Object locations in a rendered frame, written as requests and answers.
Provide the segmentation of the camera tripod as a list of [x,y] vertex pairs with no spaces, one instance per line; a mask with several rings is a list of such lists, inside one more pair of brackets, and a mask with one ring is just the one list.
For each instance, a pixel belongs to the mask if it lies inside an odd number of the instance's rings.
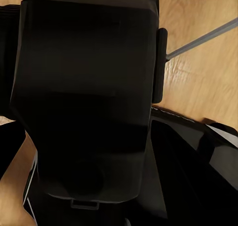
[[204,36],[194,40],[193,42],[183,46],[182,48],[177,49],[176,51],[166,55],[166,63],[168,61],[170,61],[172,58],[174,58],[178,55],[181,55],[181,54],[183,54],[183,53],[185,53],[185,52],[187,52],[187,51],[189,51],[205,42],[208,42],[208,41],[228,32],[234,28],[237,28],[237,27],[238,27],[238,18],[226,23],[225,25],[211,31],[208,34],[205,34]]

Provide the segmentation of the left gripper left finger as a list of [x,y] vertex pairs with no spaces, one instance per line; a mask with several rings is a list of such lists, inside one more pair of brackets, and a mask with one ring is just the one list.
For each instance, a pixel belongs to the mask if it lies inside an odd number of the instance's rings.
[[0,125],[0,180],[26,139],[20,121]]

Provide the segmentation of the digital camera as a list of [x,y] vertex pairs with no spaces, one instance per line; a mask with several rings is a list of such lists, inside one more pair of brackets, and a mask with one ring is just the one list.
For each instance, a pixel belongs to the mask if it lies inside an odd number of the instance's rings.
[[0,6],[0,116],[37,148],[40,187],[71,208],[138,197],[168,31],[159,0]]

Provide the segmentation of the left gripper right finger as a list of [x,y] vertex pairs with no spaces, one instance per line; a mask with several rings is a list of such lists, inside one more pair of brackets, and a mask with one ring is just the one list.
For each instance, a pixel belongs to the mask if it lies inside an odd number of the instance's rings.
[[151,140],[170,226],[238,226],[238,190],[171,126]]

